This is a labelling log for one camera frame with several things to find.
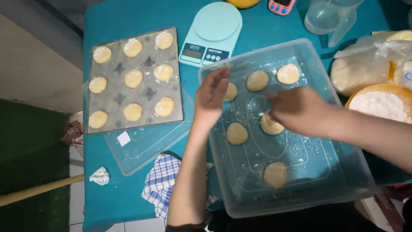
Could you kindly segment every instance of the teal tablecloth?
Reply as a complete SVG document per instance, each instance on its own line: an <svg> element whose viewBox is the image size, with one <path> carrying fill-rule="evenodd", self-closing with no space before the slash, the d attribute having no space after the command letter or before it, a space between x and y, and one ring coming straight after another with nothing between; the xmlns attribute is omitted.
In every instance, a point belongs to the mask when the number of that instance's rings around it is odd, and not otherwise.
<svg viewBox="0 0 412 232"><path fill-rule="evenodd" d="M83 81L89 79L90 51L93 45L175 26L178 30L180 49L196 13L211 2L214 1L108 0L89 7L85 16ZM370 35L372 31L408 28L409 6L399 0L365 0L358 7L358 19L355 25L340 44L335 48L323 49L321 45L323 38L307 32L302 23L309 2L309 0L297 1L290 14L284 17L271 13L264 0L250 9L241 10L243 28L233 56L290 40L308 38L321 57L325 69L329 70L334 53L354 43L357 38ZM197 71L198 68L180 64L181 82L192 98L199 86ZM186 139L187 137L182 139L170 150L182 156ZM84 153L86 177L84 231L104 231L115 223L155 217L154 206L140 197L145 177L153 163L132 176L123 176L103 135L85 136ZM377 158L372 157L370 160L372 173L378 174L382 165L388 166L386 163L381 164L382 161ZM100 186L87 181L87 178L101 166L105 166L110 171L109 184ZM409 178L398 169L389 168L393 169L396 181L401 182ZM385 184L384 181L376 180L378 184ZM212 191L218 191L217 183L212 188L217 188Z"/></svg>

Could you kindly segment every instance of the forearm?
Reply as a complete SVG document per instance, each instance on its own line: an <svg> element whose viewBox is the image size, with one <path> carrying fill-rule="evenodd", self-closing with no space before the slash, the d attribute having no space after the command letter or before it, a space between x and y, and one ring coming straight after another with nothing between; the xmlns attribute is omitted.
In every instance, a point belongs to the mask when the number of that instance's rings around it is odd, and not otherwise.
<svg viewBox="0 0 412 232"><path fill-rule="evenodd" d="M343 141L412 173L412 125L339 110L329 137Z"/></svg>
<svg viewBox="0 0 412 232"><path fill-rule="evenodd" d="M208 131L193 125L170 198L167 224L203 222L206 208L206 142Z"/></svg>

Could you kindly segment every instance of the measuring jug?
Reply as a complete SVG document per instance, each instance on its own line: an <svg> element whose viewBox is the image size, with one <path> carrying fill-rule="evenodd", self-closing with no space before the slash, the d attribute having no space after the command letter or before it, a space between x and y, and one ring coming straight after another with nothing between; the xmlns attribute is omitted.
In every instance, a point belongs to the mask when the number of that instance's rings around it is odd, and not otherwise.
<svg viewBox="0 0 412 232"><path fill-rule="evenodd" d="M312 0L305 17L306 29L315 35L334 31L328 46L334 47L356 21L356 8L364 0Z"/></svg>

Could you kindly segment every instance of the blue checkered cloth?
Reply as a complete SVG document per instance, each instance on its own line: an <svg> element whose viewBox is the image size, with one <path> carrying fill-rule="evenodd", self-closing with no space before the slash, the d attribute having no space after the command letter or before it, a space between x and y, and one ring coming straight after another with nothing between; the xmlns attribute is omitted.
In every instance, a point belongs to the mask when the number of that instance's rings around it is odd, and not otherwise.
<svg viewBox="0 0 412 232"><path fill-rule="evenodd" d="M180 160L161 154L146 177L142 197L154 204L156 217L167 219L170 196L180 167Z"/></svg>

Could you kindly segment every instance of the wooden stick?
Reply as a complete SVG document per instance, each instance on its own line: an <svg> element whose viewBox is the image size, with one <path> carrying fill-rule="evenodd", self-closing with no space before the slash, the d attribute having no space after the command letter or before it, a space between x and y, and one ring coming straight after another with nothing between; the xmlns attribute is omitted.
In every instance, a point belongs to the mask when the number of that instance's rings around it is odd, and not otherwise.
<svg viewBox="0 0 412 232"><path fill-rule="evenodd" d="M39 185L36 187L32 187L30 189L25 189L4 196L0 196L0 207L82 180L84 180L84 175L80 174L63 180L58 180L52 183Z"/></svg>

